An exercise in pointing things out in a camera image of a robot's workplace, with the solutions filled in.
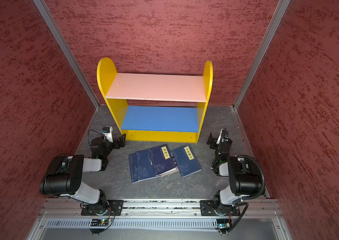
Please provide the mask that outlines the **blue book yellow label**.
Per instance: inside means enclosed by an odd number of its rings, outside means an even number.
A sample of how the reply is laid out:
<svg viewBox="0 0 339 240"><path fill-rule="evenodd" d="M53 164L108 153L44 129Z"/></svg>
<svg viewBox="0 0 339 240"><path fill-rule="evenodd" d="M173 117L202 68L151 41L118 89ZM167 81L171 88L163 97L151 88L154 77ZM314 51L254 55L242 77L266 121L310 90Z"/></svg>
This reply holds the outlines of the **blue book yellow label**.
<svg viewBox="0 0 339 240"><path fill-rule="evenodd" d="M137 165L139 182L157 177L149 150L142 150L137 152Z"/></svg>
<svg viewBox="0 0 339 240"><path fill-rule="evenodd" d="M184 145L173 149L171 150L171 153L182 178L201 171L199 162L192 152L190 145Z"/></svg>

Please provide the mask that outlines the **right controller board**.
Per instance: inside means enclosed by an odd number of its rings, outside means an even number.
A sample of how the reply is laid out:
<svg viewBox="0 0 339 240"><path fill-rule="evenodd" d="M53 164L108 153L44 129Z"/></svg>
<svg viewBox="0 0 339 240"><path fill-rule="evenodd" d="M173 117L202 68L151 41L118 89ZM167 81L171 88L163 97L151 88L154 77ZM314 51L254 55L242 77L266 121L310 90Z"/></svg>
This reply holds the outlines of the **right controller board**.
<svg viewBox="0 0 339 240"><path fill-rule="evenodd" d="M231 228L231 221L229 219L216 219L216 229L225 234Z"/></svg>

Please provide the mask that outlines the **controller board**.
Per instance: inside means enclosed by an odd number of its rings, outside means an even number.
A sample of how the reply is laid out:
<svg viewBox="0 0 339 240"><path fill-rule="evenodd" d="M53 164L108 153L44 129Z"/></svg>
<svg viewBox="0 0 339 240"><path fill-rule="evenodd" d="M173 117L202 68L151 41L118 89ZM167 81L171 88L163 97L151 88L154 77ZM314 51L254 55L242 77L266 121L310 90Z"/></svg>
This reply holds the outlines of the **controller board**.
<svg viewBox="0 0 339 240"><path fill-rule="evenodd" d="M106 228L109 225L109 220L106 219L92 219L90 222L91 228Z"/></svg>
<svg viewBox="0 0 339 240"><path fill-rule="evenodd" d="M231 228L231 221L229 219L216 219L216 229L225 234Z"/></svg>

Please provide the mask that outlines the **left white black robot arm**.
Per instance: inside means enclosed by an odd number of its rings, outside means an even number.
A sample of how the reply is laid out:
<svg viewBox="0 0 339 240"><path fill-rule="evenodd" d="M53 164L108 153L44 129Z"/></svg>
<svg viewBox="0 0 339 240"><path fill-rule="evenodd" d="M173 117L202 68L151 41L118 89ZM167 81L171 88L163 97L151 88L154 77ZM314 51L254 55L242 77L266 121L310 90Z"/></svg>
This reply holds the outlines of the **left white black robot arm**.
<svg viewBox="0 0 339 240"><path fill-rule="evenodd" d="M89 158L84 155L65 154L54 157L40 183L40 193L79 202L82 216L120 216L123 200L108 201L104 191L82 181L83 173L105 171L108 165L107 157L112 150L125 146L125 134L113 141L109 141L110 136L111 134L102 134L89 143Z"/></svg>

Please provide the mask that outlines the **blue book bottom left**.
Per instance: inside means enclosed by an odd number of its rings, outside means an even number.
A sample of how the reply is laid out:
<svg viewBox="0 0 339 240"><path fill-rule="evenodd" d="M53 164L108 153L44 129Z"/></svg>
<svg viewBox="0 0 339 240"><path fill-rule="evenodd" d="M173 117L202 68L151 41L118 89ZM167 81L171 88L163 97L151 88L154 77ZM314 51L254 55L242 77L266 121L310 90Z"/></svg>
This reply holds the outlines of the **blue book bottom left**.
<svg viewBox="0 0 339 240"><path fill-rule="evenodd" d="M131 182L137 183L139 181L139 166L138 166L138 153L131 153L128 155L129 169Z"/></svg>

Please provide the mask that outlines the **right corner aluminium post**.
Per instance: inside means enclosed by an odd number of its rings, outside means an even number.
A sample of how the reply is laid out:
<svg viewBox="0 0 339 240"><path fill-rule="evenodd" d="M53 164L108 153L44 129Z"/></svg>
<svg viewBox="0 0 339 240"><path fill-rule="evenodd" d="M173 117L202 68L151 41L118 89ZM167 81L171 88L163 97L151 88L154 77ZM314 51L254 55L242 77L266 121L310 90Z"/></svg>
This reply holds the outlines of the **right corner aluminium post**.
<svg viewBox="0 0 339 240"><path fill-rule="evenodd" d="M242 85L242 88L235 100L235 103L233 105L233 108L235 111L237 111L240 107L240 104L241 102L243 101L244 99L244 96L256 74L256 71L258 69L258 67L260 66L260 63L275 35L275 32L277 31L278 29L278 26L290 4L290 0L280 0L277 4L277 7L275 9L275 12L270 20L270 23L267 27L267 30L263 36L263 39L259 45L259 48L257 50L257 53L254 57L254 60L250 66L250 69L248 71L248 74L244 80L244 83Z"/></svg>

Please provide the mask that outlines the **corner aluminium post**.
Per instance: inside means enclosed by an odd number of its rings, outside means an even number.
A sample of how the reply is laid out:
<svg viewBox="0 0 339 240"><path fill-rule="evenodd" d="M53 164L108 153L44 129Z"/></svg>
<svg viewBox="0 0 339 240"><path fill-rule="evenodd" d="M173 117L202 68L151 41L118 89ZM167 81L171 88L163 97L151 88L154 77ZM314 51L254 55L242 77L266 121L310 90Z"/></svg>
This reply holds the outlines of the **corner aluminium post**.
<svg viewBox="0 0 339 240"><path fill-rule="evenodd" d="M263 39L259 45L259 48L257 50L257 53L254 57L254 60L250 66L250 69L248 71L248 74L244 80L244 83L242 85L242 88L235 100L235 103L233 105L233 108L235 111L237 111L240 107L240 104L241 102L243 101L244 99L244 96L256 74L256 71L258 69L258 67L260 66L260 63L275 35L275 32L277 31L278 29L278 26L290 4L290 0L280 0L277 4L277 7L275 9L275 12L270 20L270 23L267 27L267 30L263 36Z"/></svg>
<svg viewBox="0 0 339 240"><path fill-rule="evenodd" d="M94 105L95 109L98 110L100 107L100 102L97 99L94 91L92 90L87 78L85 77L82 69L79 66L74 54L72 53L71 49L68 46L68 43L63 37L57 23L55 22L49 8L47 7L45 1L42 0L33 0L37 10L39 11L40 15L42 16L44 22L47 24L50 32L52 33L54 39L58 43L60 49L62 50L65 58L67 59L68 63L70 64L72 70L74 71L75 75L77 76L79 82L81 83L84 91L86 92L87 96L90 98L92 104Z"/></svg>

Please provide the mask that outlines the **blue book Guiguzi label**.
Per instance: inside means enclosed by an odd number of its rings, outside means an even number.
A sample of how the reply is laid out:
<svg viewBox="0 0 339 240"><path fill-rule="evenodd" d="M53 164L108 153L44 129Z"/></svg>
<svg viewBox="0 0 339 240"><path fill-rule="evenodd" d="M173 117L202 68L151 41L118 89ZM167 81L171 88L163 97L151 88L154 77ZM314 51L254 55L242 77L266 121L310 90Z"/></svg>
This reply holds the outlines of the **blue book Guiguzi label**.
<svg viewBox="0 0 339 240"><path fill-rule="evenodd" d="M153 161L157 177L159 177L160 174L177 167L167 144L149 148L148 150Z"/></svg>

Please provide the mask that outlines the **yellow pink blue bookshelf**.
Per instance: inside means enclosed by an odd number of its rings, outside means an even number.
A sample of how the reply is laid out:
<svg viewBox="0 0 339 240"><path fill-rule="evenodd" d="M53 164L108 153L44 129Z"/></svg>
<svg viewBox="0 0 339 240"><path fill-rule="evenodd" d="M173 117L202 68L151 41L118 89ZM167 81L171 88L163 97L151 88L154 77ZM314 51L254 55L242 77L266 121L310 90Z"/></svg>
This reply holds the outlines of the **yellow pink blue bookshelf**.
<svg viewBox="0 0 339 240"><path fill-rule="evenodd" d="M213 86L213 63L202 76L119 73L110 58L96 70L99 90L128 141L197 143ZM189 107L130 106L129 100L195 103Z"/></svg>

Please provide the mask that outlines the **red pink picture book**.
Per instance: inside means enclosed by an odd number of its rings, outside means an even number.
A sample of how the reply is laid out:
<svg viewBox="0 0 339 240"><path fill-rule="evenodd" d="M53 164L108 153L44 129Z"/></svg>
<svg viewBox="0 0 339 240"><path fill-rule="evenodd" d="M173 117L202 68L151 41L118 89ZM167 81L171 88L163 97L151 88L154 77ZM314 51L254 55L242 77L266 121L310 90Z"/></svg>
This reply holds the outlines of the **red pink picture book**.
<svg viewBox="0 0 339 240"><path fill-rule="evenodd" d="M167 175L170 175L170 174L172 174L172 173L176 173L176 172L178 172L178 171L179 171L178 167L175 167L175 168L173 168L173 169L171 169L171 170L168 170L168 171L166 171L166 172L160 174L159 176L160 176L160 177L167 176Z"/></svg>

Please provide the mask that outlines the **left controller board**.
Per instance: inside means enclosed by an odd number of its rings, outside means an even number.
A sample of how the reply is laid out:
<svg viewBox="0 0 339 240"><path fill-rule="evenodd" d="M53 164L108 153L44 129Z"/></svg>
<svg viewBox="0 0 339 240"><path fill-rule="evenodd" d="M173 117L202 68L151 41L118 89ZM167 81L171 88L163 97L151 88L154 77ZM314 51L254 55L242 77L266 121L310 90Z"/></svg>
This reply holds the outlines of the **left controller board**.
<svg viewBox="0 0 339 240"><path fill-rule="evenodd" d="M109 220L106 219L92 219L90 222L91 228L106 228L109 225Z"/></svg>

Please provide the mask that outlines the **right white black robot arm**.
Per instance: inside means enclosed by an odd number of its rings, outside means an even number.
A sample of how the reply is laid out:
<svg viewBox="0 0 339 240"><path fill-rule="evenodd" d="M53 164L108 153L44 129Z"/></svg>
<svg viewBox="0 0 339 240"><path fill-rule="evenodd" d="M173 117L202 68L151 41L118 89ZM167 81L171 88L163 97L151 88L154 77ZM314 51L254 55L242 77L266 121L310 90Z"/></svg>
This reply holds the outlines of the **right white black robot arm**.
<svg viewBox="0 0 339 240"><path fill-rule="evenodd" d="M265 193L265 175L259 163L248 155L230 155L232 140L226 129L218 138L210 134L207 145L215 151L211 170L217 176L229 178L229 185L214 196L216 215L232 213L246 200L256 199Z"/></svg>

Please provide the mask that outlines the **left corner aluminium post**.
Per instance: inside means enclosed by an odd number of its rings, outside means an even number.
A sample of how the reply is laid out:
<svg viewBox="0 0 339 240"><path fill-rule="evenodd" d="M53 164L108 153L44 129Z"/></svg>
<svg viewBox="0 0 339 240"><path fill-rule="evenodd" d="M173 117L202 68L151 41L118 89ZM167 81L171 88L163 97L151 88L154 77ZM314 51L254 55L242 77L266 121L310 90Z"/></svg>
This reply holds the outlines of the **left corner aluminium post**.
<svg viewBox="0 0 339 240"><path fill-rule="evenodd" d="M77 76L79 82L81 83L84 91L86 92L87 96L90 98L92 104L94 105L95 109L98 110L100 107L100 102L97 99L94 91L92 90L87 78L85 77L82 69L79 66L74 54L72 53L71 49L68 46L68 43L63 37L57 23L55 22L49 8L47 7L45 1L42 0L33 0L37 10L39 11L40 15L42 16L44 22L47 24L50 32L52 33L54 39L58 43L60 49L62 50L65 58L67 59L68 63L70 64L72 70L74 71L75 75Z"/></svg>

